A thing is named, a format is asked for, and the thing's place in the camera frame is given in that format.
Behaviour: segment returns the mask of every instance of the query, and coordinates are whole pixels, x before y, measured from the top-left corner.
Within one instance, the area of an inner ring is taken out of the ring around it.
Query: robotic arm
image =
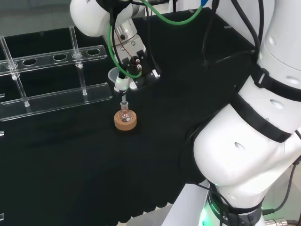
[[[259,70],[195,139],[200,172],[228,204],[218,204],[209,193],[205,209],[214,226],[264,226],[261,202],[265,194],[301,155],[301,141],[295,134],[301,126],[301,29],[295,26],[301,21],[300,8],[300,0],[275,0],[257,62]],[[106,34],[112,19],[116,20],[115,55],[138,70],[135,59],[141,60],[138,52],[145,52],[145,46],[131,17],[143,9],[126,0],[72,0],[70,6],[74,23],[88,36]],[[106,41],[110,46],[111,39]],[[130,78],[119,73],[115,84],[116,91],[125,92]]]
[[[133,75],[129,77],[118,69],[109,72],[109,78],[115,82],[115,91],[121,94],[129,87],[138,89],[141,83],[133,78],[140,77],[140,74],[146,78],[160,77],[145,60],[146,47],[131,19],[144,8],[145,6],[130,4],[130,1],[119,0],[72,0],[70,5],[71,17],[78,29],[91,37],[104,35],[108,46],[114,47],[115,60],[119,66]],[[108,36],[109,25],[114,28],[113,34]]]

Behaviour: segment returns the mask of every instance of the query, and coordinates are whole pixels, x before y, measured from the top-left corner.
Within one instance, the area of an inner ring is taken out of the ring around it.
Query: cable
[[[113,21],[113,25],[112,25],[112,26],[113,26],[113,28],[115,29],[115,26],[116,26],[116,20]],[[122,66],[123,64],[122,64],[122,62],[121,62],[121,60],[120,60],[120,57],[119,57],[118,52],[117,52],[117,49],[116,49],[114,32],[112,32],[112,44],[113,44],[113,48],[114,48],[115,55],[116,55],[116,58],[117,58],[117,60],[118,60],[118,63],[119,63],[120,66]]]
[[[205,35],[204,35],[204,39],[203,39],[202,52],[203,52],[203,60],[204,60],[205,64],[206,64],[205,47],[206,47],[207,39],[208,39],[208,36],[209,36],[209,32],[210,32],[212,24],[213,24],[213,19],[214,19],[214,16],[216,14],[216,11],[217,11],[217,8],[218,8],[219,4],[220,4],[220,0],[213,0],[212,1],[212,10],[211,10],[211,14],[210,14],[210,20],[209,20],[209,24],[207,26],[207,29],[206,29],[206,32],[205,32]]]
[[[238,12],[238,14],[240,15],[240,17],[242,18],[242,20],[246,24],[247,28],[249,29],[249,31],[250,31],[253,39],[254,39],[254,43],[255,43],[254,61],[257,62],[258,57],[259,57],[259,52],[260,52],[260,41],[259,41],[259,38],[257,36],[257,33],[256,33],[255,29],[253,28],[251,22],[249,21],[248,17],[245,15],[244,11],[240,7],[240,5],[237,2],[237,0],[231,0],[231,1],[232,1],[232,4],[234,5],[236,11]]]
[[[297,136],[301,139],[301,134],[300,134],[300,132],[296,130],[295,133],[296,133]]]
[[[222,217],[223,217],[222,210],[220,210],[220,226],[222,226]]]
[[[119,38],[119,36],[118,36],[118,34],[117,34],[117,31],[116,31],[116,29],[115,29],[115,33],[116,33],[116,36],[117,36],[117,38],[118,38],[118,41],[120,42],[120,44],[121,44],[121,46],[124,48],[124,50],[127,52],[127,54],[130,56],[130,58],[132,58],[132,55],[128,52],[128,50],[124,47],[124,45],[122,44],[122,42],[121,42],[121,40],[120,40],[120,38]]]
[[[288,187],[287,187],[287,191],[286,191],[286,195],[285,195],[285,198],[283,200],[283,202],[280,204],[280,206],[278,206],[276,209],[268,209],[268,210],[263,210],[262,211],[262,214],[265,216],[265,215],[268,215],[268,214],[272,214],[272,213],[275,213],[276,211],[280,210],[284,204],[286,203],[287,199],[288,199],[288,196],[290,194],[290,191],[291,191],[291,186],[292,186],[292,182],[293,182],[293,174],[295,172],[295,169],[297,167],[297,165],[299,164],[299,161],[301,161],[301,157],[299,157],[297,159],[297,161],[294,163],[293,165],[293,168],[292,168],[292,172],[291,172],[291,175],[290,175],[290,179],[289,179],[289,183],[288,183]]]
[[[196,184],[196,186],[199,186],[199,187],[201,187],[201,188],[203,188],[203,189],[206,189],[206,190],[208,190],[208,191],[210,191],[210,192],[212,192],[212,193],[218,195],[219,197],[221,197],[222,199],[224,199],[224,201],[227,203],[228,206],[230,206],[231,208],[233,208],[233,206],[231,206],[231,204],[230,204],[230,203],[225,199],[225,197],[224,197],[222,194],[220,194],[219,192],[215,192],[215,191],[213,191],[212,189],[207,188],[207,187],[202,186],[202,185],[199,185],[199,184]]]
[[[149,45],[148,51],[150,53],[151,60],[154,64],[154,66],[155,66],[155,69],[156,69],[157,73],[161,74],[162,73],[161,68],[159,67],[159,65],[155,61],[154,55],[152,54],[152,50],[151,50],[151,19],[150,19],[149,9],[148,9],[147,6],[145,7],[145,10],[146,10],[146,15],[147,15],[147,26],[148,26],[148,45]]]
[[[259,42],[261,44],[262,42],[262,37],[263,37],[263,30],[264,30],[264,5],[263,5],[263,0],[258,0],[259,4],[259,32],[258,32],[258,38]]]
[[[146,5],[148,8],[150,8],[161,20],[163,20],[164,22],[168,23],[168,24],[171,24],[171,25],[184,25],[184,24],[188,24],[189,22],[191,22],[194,18],[197,17],[197,15],[199,15],[199,13],[201,12],[202,10],[202,6],[200,6],[198,8],[198,10],[190,17],[188,18],[187,20],[184,20],[184,21],[172,21],[172,20],[169,20],[167,18],[165,18],[164,16],[162,16],[151,4],[149,4],[146,0],[140,0],[141,2],[144,3],[144,5]]]
[[[118,61],[115,59],[115,56],[114,56],[114,54],[113,54],[112,47],[111,47],[111,42],[110,42],[110,39],[111,39],[111,30],[112,30],[112,26],[109,25],[109,30],[108,30],[108,49],[109,49],[109,53],[110,53],[110,56],[111,56],[111,58],[112,58],[114,64],[120,69],[120,71],[121,71],[122,73],[124,73],[124,75],[126,75],[126,76],[128,76],[128,77],[130,77],[130,78],[132,78],[132,79],[137,79],[137,78],[139,78],[139,77],[141,76],[141,74],[142,74],[141,72],[139,72],[138,75],[131,75],[131,74],[129,74],[128,72],[126,72],[126,71],[122,68],[122,66],[119,65]]]
[[[297,220],[286,220],[288,225],[298,225]]]
[[[299,222],[298,222],[297,226],[301,226],[301,214],[300,214],[300,218],[299,218]]]
[[[254,52],[255,52],[254,50],[251,50],[251,51],[241,51],[241,52],[238,52],[238,53],[234,53],[234,54],[231,55],[231,56],[227,56],[227,57],[225,57],[225,58],[223,58],[223,59],[219,59],[219,60],[215,61],[214,63],[215,63],[215,64],[218,64],[218,63],[220,63],[220,62],[222,62],[222,61],[229,60],[229,59],[232,59],[232,58],[241,56],[241,55],[253,55]]]
[[[177,12],[177,0],[173,0],[174,13]]]
[[[166,1],[160,1],[160,2],[155,2],[155,3],[152,3],[151,5],[152,6],[156,6],[156,5],[161,5],[161,4],[165,4],[165,3],[168,3],[169,0],[166,0]],[[141,3],[141,2],[136,2],[136,1],[132,1],[131,2],[133,5],[138,5],[138,6],[145,6],[144,3]]]

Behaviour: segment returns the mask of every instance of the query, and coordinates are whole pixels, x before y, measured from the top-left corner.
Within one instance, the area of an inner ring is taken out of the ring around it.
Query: black tablecloth
[[[229,102],[234,85],[247,79],[251,62],[249,56],[240,56],[203,67],[201,45],[209,12],[203,9],[184,26],[151,18],[152,48],[163,73],[157,82],[127,94],[138,116],[135,131],[115,129],[113,116],[120,106],[116,95],[0,124],[5,131],[0,140],[0,213],[5,213],[5,225],[116,225],[173,203],[188,179],[202,179],[199,172],[188,171],[191,150],[181,153],[187,133]],[[167,17],[180,21],[191,15],[187,11]],[[138,18],[134,23],[147,43],[147,22]],[[225,25],[214,21],[206,48],[211,61],[252,49]],[[104,44],[102,38],[77,36],[80,47]],[[68,29],[8,37],[7,42],[13,57],[71,49]],[[113,66],[109,57],[85,63],[87,85],[109,82]],[[79,87],[74,65],[21,76],[28,96]],[[19,98],[9,76],[0,78],[0,92],[6,100]]]

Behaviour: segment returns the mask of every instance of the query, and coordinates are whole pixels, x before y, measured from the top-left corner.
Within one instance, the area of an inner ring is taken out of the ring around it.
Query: green led light
[[[206,209],[204,208],[199,217],[198,226],[213,226],[211,219],[209,218]]]
[[[207,212],[205,209],[203,209],[201,212],[201,216],[199,217],[198,226],[203,225],[203,221],[206,219],[206,217],[207,217]]]

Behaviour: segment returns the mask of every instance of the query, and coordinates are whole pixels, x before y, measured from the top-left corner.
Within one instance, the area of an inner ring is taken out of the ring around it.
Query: clear acrylic rack
[[[0,76],[11,75],[21,96],[20,99],[0,103],[0,121],[87,105],[112,98],[107,83],[86,86],[83,73],[83,62],[107,57],[104,46],[78,48],[74,27],[70,26],[69,31],[73,49],[15,59],[11,57],[5,38],[0,36],[0,44],[6,57],[6,60],[0,61]],[[27,97],[20,73],[68,64],[75,64],[77,67],[80,88]]]

